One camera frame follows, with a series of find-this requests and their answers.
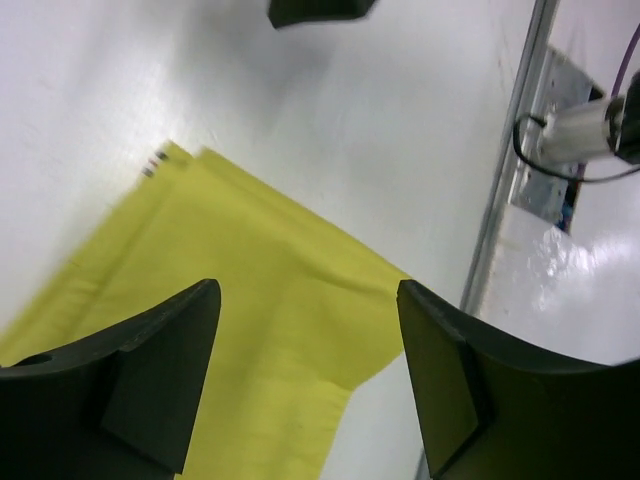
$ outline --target wire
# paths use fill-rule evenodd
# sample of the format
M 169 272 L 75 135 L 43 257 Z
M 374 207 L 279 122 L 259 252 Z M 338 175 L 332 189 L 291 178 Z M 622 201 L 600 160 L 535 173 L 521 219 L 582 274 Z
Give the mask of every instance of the wire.
M 573 182 L 573 183 L 607 183 L 607 182 L 611 182 L 614 180 L 619 180 L 621 178 L 625 178 L 628 177 L 630 175 L 633 175 L 635 173 L 640 172 L 640 165 L 630 168 L 629 170 L 627 170 L 626 172 L 622 172 L 622 173 L 617 173 L 615 175 L 611 175 L 609 177 L 601 177 L 601 178 L 583 178 L 583 177 L 574 177 L 572 175 L 566 175 L 562 172 L 558 172 L 555 170 L 552 170 L 550 168 L 544 167 L 542 165 L 539 165 L 538 163 L 534 162 L 533 160 L 531 160 L 529 157 L 527 157 L 524 152 L 522 151 L 522 136 L 521 136 L 521 127 L 522 127 L 522 123 L 525 121 L 532 121 L 533 123 L 535 123 L 536 125 L 538 125 L 540 128 L 544 128 L 547 126 L 547 122 L 544 118 L 540 118 L 537 117 L 535 115 L 532 115 L 530 113 L 523 113 L 522 115 L 520 115 L 518 117 L 518 119 L 516 120 L 516 122 L 513 124 L 513 149 L 516 152 L 516 155 L 518 156 L 518 158 L 520 160 L 522 160 L 522 163 L 524 163 L 525 165 L 527 165 L 528 167 L 530 167 L 531 169 L 543 173 L 545 175 L 549 175 L 550 177 L 555 177 L 555 178 L 559 178 L 561 180 L 566 180 L 568 182 Z
M 611 90 L 612 97 L 616 97 L 620 93 L 622 81 L 624 80 L 624 76 L 627 73 L 627 68 L 629 67 L 629 62 L 631 61 L 631 57 L 633 56 L 633 51 L 636 49 L 638 40 L 640 40 L 640 24 L 638 24 L 638 28 L 636 28 L 636 31 L 631 36 L 629 46 L 627 46 L 627 51 L 624 53 L 624 57 L 622 57 L 622 63 L 620 64 L 618 74 L 616 75 L 616 81 L 613 83 L 613 89 Z

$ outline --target white floor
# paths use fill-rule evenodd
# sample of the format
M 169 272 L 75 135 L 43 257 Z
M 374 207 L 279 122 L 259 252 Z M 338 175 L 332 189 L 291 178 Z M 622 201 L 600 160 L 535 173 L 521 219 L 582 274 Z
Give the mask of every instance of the white floor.
M 0 0 L 0 324 L 166 138 L 458 302 L 533 3 L 380 0 L 276 32 L 260 0 Z M 409 480 L 420 448 L 399 358 L 356 392 L 323 478 Z
M 638 23 L 640 3 L 634 0 L 563 0 L 551 42 L 610 91 Z M 622 91 L 638 69 L 640 48 Z M 592 164 L 587 174 L 625 168 L 612 158 Z M 587 360 L 615 364 L 639 357 L 639 192 L 640 175 L 584 186 L 571 237 L 510 208 L 480 317 Z

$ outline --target yellow cloth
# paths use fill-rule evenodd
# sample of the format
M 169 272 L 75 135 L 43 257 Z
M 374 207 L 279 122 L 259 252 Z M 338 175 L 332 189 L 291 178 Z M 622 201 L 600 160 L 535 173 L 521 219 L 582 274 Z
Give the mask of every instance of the yellow cloth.
M 316 479 L 350 394 L 401 352 L 405 275 L 218 154 L 165 152 L 12 325 L 0 364 L 215 278 L 222 312 L 185 478 Z

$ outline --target folded cloth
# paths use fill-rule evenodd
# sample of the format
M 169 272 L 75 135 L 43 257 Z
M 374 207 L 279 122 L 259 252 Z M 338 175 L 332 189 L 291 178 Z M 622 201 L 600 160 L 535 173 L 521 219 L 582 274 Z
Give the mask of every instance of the folded cloth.
M 164 153 L 10 327 L 0 363 L 215 278 L 222 312 L 185 478 L 316 479 L 349 396 L 402 350 L 405 275 L 215 152 Z

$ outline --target black cable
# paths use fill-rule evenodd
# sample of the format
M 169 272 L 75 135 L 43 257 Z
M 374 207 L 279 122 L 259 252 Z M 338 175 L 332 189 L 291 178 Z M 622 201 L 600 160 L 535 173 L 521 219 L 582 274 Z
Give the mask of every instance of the black cable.
M 532 168 L 533 170 L 540 172 L 540 173 L 544 173 L 545 175 L 549 175 L 551 177 L 556 177 L 559 178 L 561 180 L 566 180 L 568 182 L 574 182 L 574 183 L 606 183 L 606 182 L 611 182 L 613 180 L 619 180 L 621 178 L 625 178 L 628 177 L 630 175 L 633 175 L 634 173 L 638 173 L 640 172 L 640 165 L 630 168 L 629 170 L 627 170 L 626 172 L 622 172 L 622 173 L 617 173 L 615 175 L 611 175 L 609 177 L 601 177 L 601 178 L 581 178 L 581 177 L 574 177 L 572 175 L 566 175 L 562 172 L 557 172 L 555 170 L 552 170 L 550 168 L 544 167 L 542 165 L 537 164 L 536 162 L 534 162 L 533 160 L 531 160 L 530 158 L 528 158 L 524 152 L 522 151 L 522 137 L 520 135 L 520 128 L 522 126 L 522 123 L 526 120 L 531 120 L 532 122 L 534 122 L 536 125 L 538 125 L 540 128 L 544 128 L 547 126 L 547 122 L 540 117 L 536 117 L 535 115 L 532 115 L 530 113 L 523 113 L 522 115 L 520 115 L 518 117 L 518 119 L 516 120 L 516 123 L 513 124 L 513 149 L 516 152 L 516 155 L 518 156 L 518 158 L 520 160 L 522 160 L 522 163 L 524 163 L 525 165 L 529 166 L 530 168 Z

